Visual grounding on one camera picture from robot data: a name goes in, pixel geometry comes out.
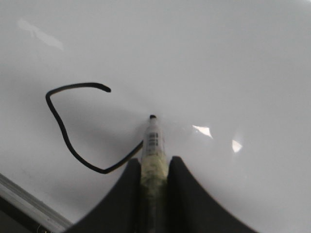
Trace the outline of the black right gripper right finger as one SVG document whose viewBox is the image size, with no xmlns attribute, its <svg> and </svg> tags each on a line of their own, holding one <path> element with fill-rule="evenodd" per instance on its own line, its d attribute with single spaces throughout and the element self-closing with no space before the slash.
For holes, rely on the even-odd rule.
<svg viewBox="0 0 311 233">
<path fill-rule="evenodd" d="M 179 156 L 172 157 L 168 174 L 170 233 L 254 233 L 197 182 Z"/>
</svg>

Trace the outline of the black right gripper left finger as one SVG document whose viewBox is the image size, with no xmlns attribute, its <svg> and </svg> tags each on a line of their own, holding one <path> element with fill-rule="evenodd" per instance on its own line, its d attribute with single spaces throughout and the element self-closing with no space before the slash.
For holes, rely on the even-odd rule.
<svg viewBox="0 0 311 233">
<path fill-rule="evenodd" d="M 131 159 L 101 202 L 68 233 L 133 233 L 136 228 L 141 166 Z"/>
</svg>

